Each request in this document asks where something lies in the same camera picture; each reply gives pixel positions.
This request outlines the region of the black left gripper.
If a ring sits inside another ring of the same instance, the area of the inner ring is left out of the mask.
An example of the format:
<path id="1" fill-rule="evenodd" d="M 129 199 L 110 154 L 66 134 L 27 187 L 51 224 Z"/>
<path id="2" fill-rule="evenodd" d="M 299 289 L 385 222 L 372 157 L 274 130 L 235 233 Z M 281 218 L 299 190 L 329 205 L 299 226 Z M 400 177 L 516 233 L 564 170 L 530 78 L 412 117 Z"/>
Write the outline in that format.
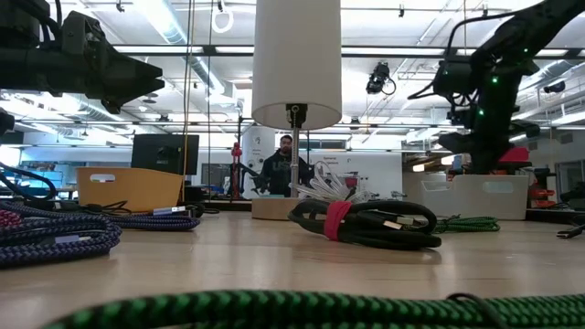
<path id="1" fill-rule="evenodd" d="M 100 100 L 108 112 L 119 114 L 120 105 L 123 106 L 165 86 L 163 80 L 156 80 L 163 75 L 159 67 L 121 54 L 124 66 L 137 78 L 146 81 L 121 88 L 120 105 L 117 104 L 107 85 L 108 69 L 115 53 L 110 43 L 68 43 L 69 64 L 73 66 L 68 93 L 84 94 L 88 99 Z"/>

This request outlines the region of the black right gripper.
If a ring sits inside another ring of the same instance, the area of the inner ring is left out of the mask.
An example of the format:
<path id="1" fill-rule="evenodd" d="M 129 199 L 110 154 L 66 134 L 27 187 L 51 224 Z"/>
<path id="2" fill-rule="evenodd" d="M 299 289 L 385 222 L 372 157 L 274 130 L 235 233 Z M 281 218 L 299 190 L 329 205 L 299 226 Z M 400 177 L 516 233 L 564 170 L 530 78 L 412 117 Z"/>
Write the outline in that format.
<path id="1" fill-rule="evenodd" d="M 483 153 L 487 151 L 503 151 L 510 148 L 511 137 L 524 134 L 526 137 L 539 136 L 539 126 L 536 123 L 524 120 L 512 120 L 503 131 L 496 128 L 486 128 L 480 131 L 473 130 L 467 134 L 448 133 L 441 135 L 438 143 L 454 154 L 473 154 L 473 172 L 475 174 L 493 174 L 500 171 L 503 154 L 490 157 Z"/>

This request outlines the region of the red plastic object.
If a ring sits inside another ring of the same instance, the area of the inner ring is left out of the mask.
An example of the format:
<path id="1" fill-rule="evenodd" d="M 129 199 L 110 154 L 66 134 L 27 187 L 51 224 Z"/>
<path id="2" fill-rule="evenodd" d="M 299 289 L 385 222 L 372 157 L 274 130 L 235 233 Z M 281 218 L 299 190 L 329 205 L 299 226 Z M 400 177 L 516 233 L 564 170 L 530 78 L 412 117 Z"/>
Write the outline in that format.
<path id="1" fill-rule="evenodd" d="M 518 170 L 529 167 L 532 163 L 529 161 L 529 151 L 526 147 L 512 147 L 498 161 L 498 170 Z"/>

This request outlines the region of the light grey plastic bin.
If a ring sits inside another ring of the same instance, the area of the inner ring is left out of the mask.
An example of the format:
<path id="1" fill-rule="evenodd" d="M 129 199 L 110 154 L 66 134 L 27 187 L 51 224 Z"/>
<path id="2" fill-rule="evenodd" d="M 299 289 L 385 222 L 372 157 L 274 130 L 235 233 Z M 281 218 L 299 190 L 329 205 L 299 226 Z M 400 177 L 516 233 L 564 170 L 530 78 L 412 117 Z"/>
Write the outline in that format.
<path id="1" fill-rule="evenodd" d="M 452 181 L 420 184 L 422 205 L 437 217 L 526 219 L 526 175 L 457 175 Z"/>

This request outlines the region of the red and black equipment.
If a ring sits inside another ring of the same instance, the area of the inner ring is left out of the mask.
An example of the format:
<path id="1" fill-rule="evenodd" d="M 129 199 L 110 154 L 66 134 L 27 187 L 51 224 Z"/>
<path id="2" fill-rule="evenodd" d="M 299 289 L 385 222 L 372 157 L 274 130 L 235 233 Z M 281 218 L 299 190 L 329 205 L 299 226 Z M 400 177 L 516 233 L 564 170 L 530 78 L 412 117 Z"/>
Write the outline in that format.
<path id="1" fill-rule="evenodd" d="M 548 208 L 556 204 L 556 192 L 548 184 L 549 178 L 556 182 L 556 174 L 547 167 L 534 167 L 533 180 L 528 188 L 528 205 L 530 208 Z"/>

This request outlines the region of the black computer monitor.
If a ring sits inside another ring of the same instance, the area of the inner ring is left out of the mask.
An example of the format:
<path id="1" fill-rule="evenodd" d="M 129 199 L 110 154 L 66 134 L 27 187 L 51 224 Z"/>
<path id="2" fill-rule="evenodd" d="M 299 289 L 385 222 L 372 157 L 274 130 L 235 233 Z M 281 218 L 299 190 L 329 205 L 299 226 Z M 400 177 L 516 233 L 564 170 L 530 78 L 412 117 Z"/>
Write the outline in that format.
<path id="1" fill-rule="evenodd" d="M 138 134 L 133 139 L 131 168 L 196 175 L 198 135 Z"/>

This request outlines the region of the yellow plastic bin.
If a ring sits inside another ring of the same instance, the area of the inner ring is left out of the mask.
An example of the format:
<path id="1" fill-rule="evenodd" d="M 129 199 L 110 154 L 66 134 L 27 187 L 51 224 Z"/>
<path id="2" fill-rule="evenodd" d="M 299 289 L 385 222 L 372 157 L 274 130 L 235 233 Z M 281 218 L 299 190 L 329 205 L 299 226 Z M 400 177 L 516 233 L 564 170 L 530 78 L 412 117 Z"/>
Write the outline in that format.
<path id="1" fill-rule="evenodd" d="M 132 212 L 174 207 L 184 181 L 182 175 L 128 167 L 78 167 L 76 176 L 81 205 L 125 201 Z"/>

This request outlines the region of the red stand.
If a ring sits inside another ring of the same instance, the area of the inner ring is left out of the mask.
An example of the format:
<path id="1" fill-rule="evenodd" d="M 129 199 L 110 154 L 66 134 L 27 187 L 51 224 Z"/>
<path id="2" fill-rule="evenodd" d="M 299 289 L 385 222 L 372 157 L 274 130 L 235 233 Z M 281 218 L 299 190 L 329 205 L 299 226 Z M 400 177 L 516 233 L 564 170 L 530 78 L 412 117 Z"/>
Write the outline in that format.
<path id="1" fill-rule="evenodd" d="M 239 199 L 239 160 L 242 156 L 242 150 L 239 142 L 235 142 L 231 149 L 232 165 L 231 165 L 231 199 Z"/>

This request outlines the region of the white standing banner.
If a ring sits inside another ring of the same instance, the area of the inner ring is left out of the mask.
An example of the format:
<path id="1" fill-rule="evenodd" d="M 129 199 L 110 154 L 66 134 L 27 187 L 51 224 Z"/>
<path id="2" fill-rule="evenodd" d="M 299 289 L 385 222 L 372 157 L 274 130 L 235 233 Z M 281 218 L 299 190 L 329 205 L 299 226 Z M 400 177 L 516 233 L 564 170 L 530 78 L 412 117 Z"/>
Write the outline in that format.
<path id="1" fill-rule="evenodd" d="M 241 162 L 254 172 L 254 175 L 244 174 L 244 198 L 269 194 L 268 179 L 263 176 L 262 168 L 265 160 L 275 152 L 275 139 L 275 131 L 264 126 L 252 126 L 243 134 Z"/>

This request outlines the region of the white cylindrical bucket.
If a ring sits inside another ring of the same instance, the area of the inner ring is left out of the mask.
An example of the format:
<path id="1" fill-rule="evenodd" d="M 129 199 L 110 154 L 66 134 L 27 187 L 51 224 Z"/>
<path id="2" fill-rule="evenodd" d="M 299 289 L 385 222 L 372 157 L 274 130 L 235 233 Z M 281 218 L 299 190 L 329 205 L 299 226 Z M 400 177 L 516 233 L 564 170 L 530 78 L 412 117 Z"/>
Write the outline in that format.
<path id="1" fill-rule="evenodd" d="M 299 134 L 342 118 L 341 0 L 257 0 L 252 119 L 292 133 L 289 197 L 252 200 L 254 219 L 284 220 L 299 198 Z"/>

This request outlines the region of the person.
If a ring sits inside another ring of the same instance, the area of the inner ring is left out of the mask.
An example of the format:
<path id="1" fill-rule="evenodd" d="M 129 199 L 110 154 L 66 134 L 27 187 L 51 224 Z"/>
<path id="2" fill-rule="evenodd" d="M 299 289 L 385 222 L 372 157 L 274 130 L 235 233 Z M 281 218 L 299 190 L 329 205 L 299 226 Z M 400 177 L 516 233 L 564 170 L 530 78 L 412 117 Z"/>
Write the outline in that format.
<path id="1" fill-rule="evenodd" d="M 267 179 L 271 195 L 291 196 L 289 184 L 292 178 L 292 150 L 293 138 L 291 135 L 284 135 L 280 139 L 280 147 L 263 163 L 261 175 Z"/>

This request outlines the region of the black aluminium table frame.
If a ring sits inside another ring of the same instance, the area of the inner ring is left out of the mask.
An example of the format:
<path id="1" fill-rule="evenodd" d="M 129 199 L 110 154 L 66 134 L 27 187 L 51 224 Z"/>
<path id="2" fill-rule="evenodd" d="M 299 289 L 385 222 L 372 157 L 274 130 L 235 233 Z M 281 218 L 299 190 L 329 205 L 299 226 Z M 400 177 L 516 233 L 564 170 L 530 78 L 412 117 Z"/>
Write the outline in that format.
<path id="1" fill-rule="evenodd" d="M 215 208 L 219 211 L 248 211 L 251 212 L 250 201 L 211 200 L 201 201 L 205 208 Z M 526 221 L 551 224 L 585 224 L 585 211 L 528 209 Z"/>

